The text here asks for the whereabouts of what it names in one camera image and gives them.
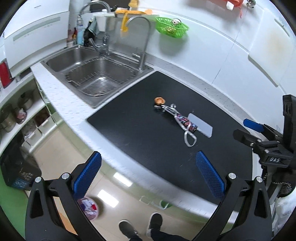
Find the white plastic lid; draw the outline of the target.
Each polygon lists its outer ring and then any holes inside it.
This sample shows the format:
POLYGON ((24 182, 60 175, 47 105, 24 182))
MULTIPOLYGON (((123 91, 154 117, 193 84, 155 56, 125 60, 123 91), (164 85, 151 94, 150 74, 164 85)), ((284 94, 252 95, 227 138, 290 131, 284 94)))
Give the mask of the white plastic lid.
POLYGON ((212 137, 213 127, 194 115, 193 113, 189 113, 188 119, 190 122, 195 124, 197 126, 197 130, 205 135, 206 137, 210 138, 212 137))

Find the colourful patterned pouch with ribbon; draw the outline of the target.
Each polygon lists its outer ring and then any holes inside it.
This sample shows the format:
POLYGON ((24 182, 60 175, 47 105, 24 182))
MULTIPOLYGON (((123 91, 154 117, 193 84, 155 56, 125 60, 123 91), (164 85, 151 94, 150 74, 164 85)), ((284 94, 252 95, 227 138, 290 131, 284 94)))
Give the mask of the colourful patterned pouch with ribbon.
POLYGON ((195 136, 194 132, 197 130, 197 126, 192 123, 187 117, 182 115, 177 109, 176 105, 172 103, 170 106, 166 104, 154 104, 154 108, 157 110, 161 110, 162 112, 167 112, 171 114, 177 124, 181 127, 184 131, 184 142, 187 147, 193 147, 197 142, 197 137, 195 136))

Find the brown round cookie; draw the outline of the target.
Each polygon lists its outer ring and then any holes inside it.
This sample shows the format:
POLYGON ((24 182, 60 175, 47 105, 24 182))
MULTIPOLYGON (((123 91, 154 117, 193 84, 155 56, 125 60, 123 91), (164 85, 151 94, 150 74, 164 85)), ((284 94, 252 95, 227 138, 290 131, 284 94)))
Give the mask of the brown round cookie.
POLYGON ((165 103, 166 103, 166 101, 165 101, 165 99, 162 98, 162 97, 156 97, 156 98, 154 99, 154 104, 155 104, 155 105, 163 105, 163 104, 165 104, 165 103))

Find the crumpled white paper trash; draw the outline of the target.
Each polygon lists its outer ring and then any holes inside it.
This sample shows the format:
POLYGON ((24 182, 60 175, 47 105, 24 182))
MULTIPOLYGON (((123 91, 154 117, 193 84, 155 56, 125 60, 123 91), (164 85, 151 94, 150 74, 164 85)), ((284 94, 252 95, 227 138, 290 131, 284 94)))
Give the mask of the crumpled white paper trash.
POLYGON ((84 199, 81 201, 81 207, 86 216, 93 218, 97 214, 97 207, 93 201, 84 199))

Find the pink round waste basket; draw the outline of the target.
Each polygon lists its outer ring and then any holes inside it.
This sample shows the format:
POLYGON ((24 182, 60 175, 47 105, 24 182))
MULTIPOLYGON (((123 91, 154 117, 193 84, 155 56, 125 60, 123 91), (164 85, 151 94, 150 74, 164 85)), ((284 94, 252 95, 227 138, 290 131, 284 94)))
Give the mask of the pink round waste basket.
POLYGON ((92 198, 85 196, 81 199, 78 199, 77 202, 90 221, 97 219, 99 215, 99 207, 92 198))

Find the left black shoe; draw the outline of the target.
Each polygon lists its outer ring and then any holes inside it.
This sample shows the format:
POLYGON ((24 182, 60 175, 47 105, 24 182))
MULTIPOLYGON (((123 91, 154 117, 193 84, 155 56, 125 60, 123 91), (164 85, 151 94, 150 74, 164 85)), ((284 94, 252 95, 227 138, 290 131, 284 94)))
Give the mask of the left black shoe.
POLYGON ((123 219, 118 224, 119 230, 121 233, 126 236, 129 240, 139 239, 138 233, 135 228, 132 226, 131 222, 123 219))

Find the black shoe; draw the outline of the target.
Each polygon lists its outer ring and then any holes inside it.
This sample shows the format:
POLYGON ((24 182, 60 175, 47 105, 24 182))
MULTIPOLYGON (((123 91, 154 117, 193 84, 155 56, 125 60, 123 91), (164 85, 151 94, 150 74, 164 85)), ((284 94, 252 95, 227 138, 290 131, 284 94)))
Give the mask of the black shoe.
POLYGON ((163 224, 163 217, 160 213, 154 212, 149 218, 149 224, 146 231, 146 236, 151 238, 152 230, 160 230, 163 224))
POLYGON ((123 219, 118 224, 119 230, 121 233, 126 236, 129 240, 139 239, 138 233, 135 228, 132 226, 131 222, 123 219))

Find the black and blue recycling bin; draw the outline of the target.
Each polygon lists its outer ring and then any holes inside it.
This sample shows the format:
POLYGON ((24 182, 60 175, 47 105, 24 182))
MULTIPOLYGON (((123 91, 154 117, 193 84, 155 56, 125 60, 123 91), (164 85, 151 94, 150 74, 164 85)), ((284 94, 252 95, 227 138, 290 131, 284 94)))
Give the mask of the black and blue recycling bin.
POLYGON ((11 141, 1 155, 1 173, 7 186, 28 191, 42 174, 34 157, 22 151, 17 141, 11 141))

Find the white storage box right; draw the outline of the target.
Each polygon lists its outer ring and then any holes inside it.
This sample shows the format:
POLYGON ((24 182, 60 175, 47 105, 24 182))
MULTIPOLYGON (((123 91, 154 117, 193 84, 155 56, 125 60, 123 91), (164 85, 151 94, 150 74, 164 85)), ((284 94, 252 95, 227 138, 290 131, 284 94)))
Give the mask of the white storage box right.
POLYGON ((51 132, 52 129, 56 126, 55 121, 50 115, 45 117, 39 116, 39 118, 36 119, 36 124, 43 135, 51 132))

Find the white storage box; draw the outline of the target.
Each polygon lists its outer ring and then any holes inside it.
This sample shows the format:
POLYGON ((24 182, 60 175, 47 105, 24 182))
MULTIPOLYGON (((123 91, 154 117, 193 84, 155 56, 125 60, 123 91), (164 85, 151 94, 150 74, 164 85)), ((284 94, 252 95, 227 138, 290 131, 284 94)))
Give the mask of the white storage box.
POLYGON ((43 135, 51 132, 52 129, 56 126, 55 121, 50 115, 45 117, 39 116, 39 118, 36 119, 36 124, 43 135))
POLYGON ((42 138, 42 133, 38 128, 34 127, 29 128, 24 126, 22 128, 22 134, 24 140, 31 146, 34 146, 42 138))

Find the white storage box left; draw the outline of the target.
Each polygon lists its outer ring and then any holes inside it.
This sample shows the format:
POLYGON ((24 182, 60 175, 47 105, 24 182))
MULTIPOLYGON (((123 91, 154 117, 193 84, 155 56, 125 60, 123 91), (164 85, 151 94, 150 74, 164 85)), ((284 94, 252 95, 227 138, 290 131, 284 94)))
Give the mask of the white storage box left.
POLYGON ((22 128, 22 134, 24 140, 31 146, 34 146, 42 138, 42 133, 38 128, 34 127, 29 128, 24 126, 22 128))

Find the right black shoe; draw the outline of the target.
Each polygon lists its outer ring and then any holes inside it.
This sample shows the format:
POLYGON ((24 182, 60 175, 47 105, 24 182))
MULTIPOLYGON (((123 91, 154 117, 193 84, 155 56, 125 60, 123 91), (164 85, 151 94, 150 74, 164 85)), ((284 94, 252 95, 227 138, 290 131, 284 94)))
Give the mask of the right black shoe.
POLYGON ((149 224, 146 231, 146 236, 151 238, 152 230, 160 230, 163 224, 163 217, 160 213, 154 212, 149 218, 149 224))

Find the black countertop mat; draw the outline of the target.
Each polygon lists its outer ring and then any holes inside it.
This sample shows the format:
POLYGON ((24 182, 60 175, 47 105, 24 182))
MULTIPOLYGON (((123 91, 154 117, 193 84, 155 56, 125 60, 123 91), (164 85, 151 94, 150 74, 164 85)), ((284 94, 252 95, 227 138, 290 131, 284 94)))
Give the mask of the black countertop mat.
POLYGON ((217 203, 195 164, 202 151, 221 176, 233 172, 252 177, 252 151, 234 140, 242 129, 215 104, 163 73, 155 72, 126 90, 88 118, 88 123, 117 148, 171 184, 217 203), (184 115, 190 113, 212 127, 212 136, 196 132, 196 144, 189 148, 184 132, 169 113, 154 108, 154 99, 174 103, 184 115))

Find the white open shelf unit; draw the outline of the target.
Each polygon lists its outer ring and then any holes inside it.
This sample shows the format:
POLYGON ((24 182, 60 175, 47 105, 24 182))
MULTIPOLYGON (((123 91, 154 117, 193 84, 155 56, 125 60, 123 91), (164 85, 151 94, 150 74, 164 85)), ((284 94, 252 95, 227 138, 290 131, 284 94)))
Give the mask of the white open shelf unit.
MULTIPOLYGON (((39 116, 45 117, 50 115, 53 118, 56 126, 52 131, 56 129, 59 123, 57 120, 59 115, 50 109, 49 101, 37 85, 35 77, 31 72, 19 81, 14 80, 7 88, 1 91, 1 110, 4 111, 4 116, 1 118, 1 153, 4 152, 5 148, 17 134, 23 137, 22 128, 24 126, 38 128, 36 119, 39 116), (30 90, 33 92, 34 103, 29 110, 25 111, 18 107, 18 98, 22 93, 30 90)), ((32 153, 51 132, 45 135, 42 134, 42 138, 34 146, 29 145, 23 137, 21 148, 28 153, 32 153)))

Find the steel pot on shelf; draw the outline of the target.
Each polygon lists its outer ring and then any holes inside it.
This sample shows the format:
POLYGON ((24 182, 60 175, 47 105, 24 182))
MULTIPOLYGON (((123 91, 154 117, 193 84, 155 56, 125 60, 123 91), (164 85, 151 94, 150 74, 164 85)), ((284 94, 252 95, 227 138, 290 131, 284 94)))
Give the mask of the steel pot on shelf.
POLYGON ((29 110, 34 103, 34 96, 32 90, 26 91, 20 95, 18 98, 18 107, 23 110, 29 110))

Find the stainless steel sink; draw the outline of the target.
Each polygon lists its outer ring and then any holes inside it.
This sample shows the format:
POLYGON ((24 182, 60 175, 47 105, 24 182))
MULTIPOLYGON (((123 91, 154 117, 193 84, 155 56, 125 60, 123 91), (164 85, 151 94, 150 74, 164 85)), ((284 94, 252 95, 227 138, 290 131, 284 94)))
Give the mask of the stainless steel sink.
POLYGON ((149 66, 139 70, 136 61, 118 54, 105 57, 79 45, 52 54, 41 63, 92 108, 153 71, 149 66))

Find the tall chrome faucet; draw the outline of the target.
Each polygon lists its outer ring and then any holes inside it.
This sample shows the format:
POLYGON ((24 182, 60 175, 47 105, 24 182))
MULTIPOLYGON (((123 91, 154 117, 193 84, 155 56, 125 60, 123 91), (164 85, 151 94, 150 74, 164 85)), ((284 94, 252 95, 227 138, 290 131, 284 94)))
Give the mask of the tall chrome faucet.
POLYGON ((135 51, 132 52, 132 57, 138 60, 139 71, 143 71, 152 24, 146 17, 139 15, 131 17, 126 22, 126 26, 128 27, 131 23, 135 27, 133 32, 135 51))

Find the red kettle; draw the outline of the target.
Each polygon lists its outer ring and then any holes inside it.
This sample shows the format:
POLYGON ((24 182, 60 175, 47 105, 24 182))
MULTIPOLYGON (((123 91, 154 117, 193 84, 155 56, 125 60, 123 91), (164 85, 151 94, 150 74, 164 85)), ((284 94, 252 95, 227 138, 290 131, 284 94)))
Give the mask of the red kettle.
POLYGON ((6 61, 2 61, 0 64, 0 76, 3 88, 7 88, 12 82, 12 77, 6 61))

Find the chrome mixer faucet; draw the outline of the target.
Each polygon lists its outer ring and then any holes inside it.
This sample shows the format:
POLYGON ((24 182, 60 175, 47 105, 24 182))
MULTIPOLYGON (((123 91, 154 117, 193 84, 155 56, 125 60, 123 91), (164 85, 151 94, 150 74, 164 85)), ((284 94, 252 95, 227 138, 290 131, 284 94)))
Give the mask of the chrome mixer faucet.
POLYGON ((77 20, 76 20, 76 27, 78 30, 78 34, 82 33, 82 37, 77 36, 77 44, 83 47, 89 48, 92 47, 97 53, 102 56, 109 55, 109 33, 108 33, 108 22, 106 14, 111 13, 111 8, 108 3, 104 1, 90 1, 89 3, 85 4, 81 10, 78 12, 77 20), (93 16, 91 23, 84 28, 83 18, 82 15, 84 14, 84 10, 88 7, 93 5, 101 5, 106 10, 99 14, 98 17, 103 17, 103 27, 100 29, 99 27, 99 20, 97 20, 97 16, 93 16), (103 34, 102 44, 97 45, 95 43, 96 38, 99 36, 100 33, 103 34))

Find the white countertop dishwasher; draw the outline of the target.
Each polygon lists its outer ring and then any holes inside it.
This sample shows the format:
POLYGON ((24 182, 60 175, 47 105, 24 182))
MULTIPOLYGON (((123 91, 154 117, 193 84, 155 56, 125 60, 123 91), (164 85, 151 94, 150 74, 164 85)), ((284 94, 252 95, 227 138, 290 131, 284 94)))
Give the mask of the white countertop dishwasher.
POLYGON ((69 7, 69 1, 26 1, 17 10, 4 30, 12 77, 66 47, 69 7))

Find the yellow sink caddy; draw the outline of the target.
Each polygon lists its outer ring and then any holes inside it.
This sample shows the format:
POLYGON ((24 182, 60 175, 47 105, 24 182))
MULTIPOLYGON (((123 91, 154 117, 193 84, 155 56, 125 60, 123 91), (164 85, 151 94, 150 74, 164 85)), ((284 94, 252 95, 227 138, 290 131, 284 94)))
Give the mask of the yellow sink caddy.
POLYGON ((122 22, 121 22, 121 31, 126 33, 128 32, 128 27, 126 23, 128 20, 133 17, 133 16, 140 16, 140 15, 152 15, 152 9, 146 9, 144 11, 139 11, 139 10, 128 10, 128 9, 122 9, 122 8, 117 8, 115 10, 116 15, 123 15, 122 22))

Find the green plastic wall basket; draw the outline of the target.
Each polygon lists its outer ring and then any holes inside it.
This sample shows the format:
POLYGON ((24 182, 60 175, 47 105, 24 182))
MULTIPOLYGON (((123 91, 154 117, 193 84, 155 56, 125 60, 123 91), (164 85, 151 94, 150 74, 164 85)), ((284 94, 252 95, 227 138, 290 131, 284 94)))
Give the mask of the green plastic wall basket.
POLYGON ((172 38, 182 38, 189 30, 189 27, 181 22, 180 19, 156 17, 156 30, 172 38))

